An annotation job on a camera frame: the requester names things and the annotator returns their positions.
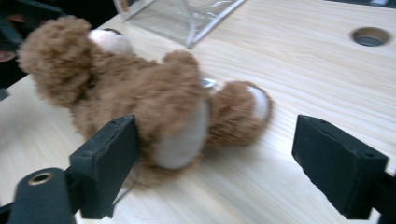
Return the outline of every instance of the clear plastic container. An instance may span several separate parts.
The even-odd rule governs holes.
[[[114,0],[125,21],[192,48],[246,0]]]

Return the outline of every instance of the wooden table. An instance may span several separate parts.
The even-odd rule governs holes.
[[[360,27],[392,36],[369,48],[350,38]],[[177,43],[115,17],[140,56],[160,60]],[[134,191],[113,219],[78,223],[376,223],[338,214],[290,154],[297,115],[325,119],[390,157],[396,170],[396,10],[319,0],[249,0],[195,48],[203,76],[243,79],[266,89],[274,115],[260,141],[222,151],[195,171]],[[0,200],[35,170],[68,166],[82,144],[67,111],[35,94],[26,77],[0,103]]]

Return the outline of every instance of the wood grain surface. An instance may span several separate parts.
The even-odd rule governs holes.
[[[102,27],[128,35],[135,52],[160,60],[178,43],[115,17]],[[388,44],[354,43],[352,31],[377,27]],[[390,157],[396,171],[396,10],[319,0],[248,0],[193,49],[203,76],[248,80],[273,98],[257,144],[209,153],[195,171],[133,191],[113,219],[78,223],[376,223],[346,220],[291,156],[297,115],[325,119]],[[66,168],[83,142],[67,111],[53,108],[26,77],[0,102],[0,202],[25,175]]]

